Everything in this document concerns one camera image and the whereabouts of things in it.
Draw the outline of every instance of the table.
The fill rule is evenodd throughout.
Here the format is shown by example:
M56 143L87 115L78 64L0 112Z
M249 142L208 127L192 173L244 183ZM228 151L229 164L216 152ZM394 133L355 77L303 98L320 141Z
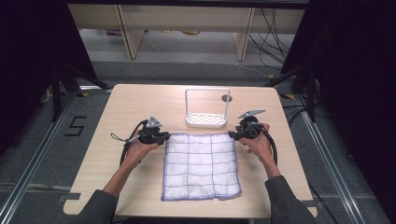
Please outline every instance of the table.
M122 142L110 134L127 138L143 119L154 116L162 124L162 132L169 133L225 133L235 131L238 116L252 109L266 109L257 115L259 121L271 125L270 133L276 142L278 167L288 180L296 197L311 201L304 170L297 154L288 123L277 92L272 88L228 87L233 99L229 103L227 123L220 129L192 128L185 120L184 92L192 86L127 85L115 86L104 113L92 137L91 144L71 188L71 194L80 194L78 200L66 200L68 215L80 212L96 189L102 189L119 167ZM225 103L215 91L200 91L210 97L204 106L223 110ZM256 156L245 153L245 147L235 142L237 165L242 193L232 200L162 202L163 157L165 146L150 152L130 175L120 195L117 215L141 217L270 217L270 202L264 181L262 164ZM314 216L316 207L308 208Z

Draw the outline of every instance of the gray sleeve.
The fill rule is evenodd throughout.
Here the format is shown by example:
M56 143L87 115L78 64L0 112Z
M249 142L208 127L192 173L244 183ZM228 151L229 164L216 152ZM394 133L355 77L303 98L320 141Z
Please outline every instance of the gray sleeve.
M294 196L283 175L276 176L265 182L271 201L271 219L278 223L317 223L314 216Z
M117 206L117 198L97 189L73 223L107 224Z

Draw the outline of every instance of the white cloth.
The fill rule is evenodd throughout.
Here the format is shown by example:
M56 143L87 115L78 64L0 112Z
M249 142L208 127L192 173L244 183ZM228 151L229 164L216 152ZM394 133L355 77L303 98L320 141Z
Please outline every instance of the white cloth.
M227 133L172 133L166 143L163 201L231 199L242 192Z

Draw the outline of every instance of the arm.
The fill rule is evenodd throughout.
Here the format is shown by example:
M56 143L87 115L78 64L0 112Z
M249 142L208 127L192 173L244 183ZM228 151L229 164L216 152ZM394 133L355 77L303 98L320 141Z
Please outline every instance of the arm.
M116 209L118 197L132 170L151 150L156 143L145 145L138 140L128 147L127 155L116 173L111 177L103 190L96 190L90 200L78 214L73 223L108 223Z
M262 123L264 129L269 131L269 125ZM271 144L263 133L255 139L241 138L240 143L247 145L247 153L255 154L264 166L268 180L265 182L271 201L271 219L277 223L317 223L312 214L297 200L285 177L277 168Z

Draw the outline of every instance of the aluminum rail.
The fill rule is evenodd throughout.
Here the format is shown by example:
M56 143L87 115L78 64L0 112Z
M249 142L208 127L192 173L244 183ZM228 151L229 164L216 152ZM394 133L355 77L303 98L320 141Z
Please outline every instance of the aluminum rail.
M50 144L52 143L55 134L59 130L61 126L64 115L67 112L67 109L76 98L76 92L69 92L64 100L63 103L63 110L58 118L51 123L49 129L47 130L44 138L41 140L40 145L35 150L35 154L33 155L32 159L30 159L29 164L26 166L25 170L23 171L22 176L18 180L17 184L15 185L14 189L8 195L6 202L2 205L0 211L0 221L2 224L9 223L9 221L14 216L23 195L25 194L26 190L29 188L30 181L34 177L36 171L38 170L39 165L43 161L44 157L46 156Z
M296 95L296 100L299 105L305 104L304 99L300 94ZM345 179L342 177L334 159L332 158L332 153L327 148L326 143L318 130L317 124L311 121L311 118L309 118L306 112L302 112L302 115L351 222L353 224L366 223Z

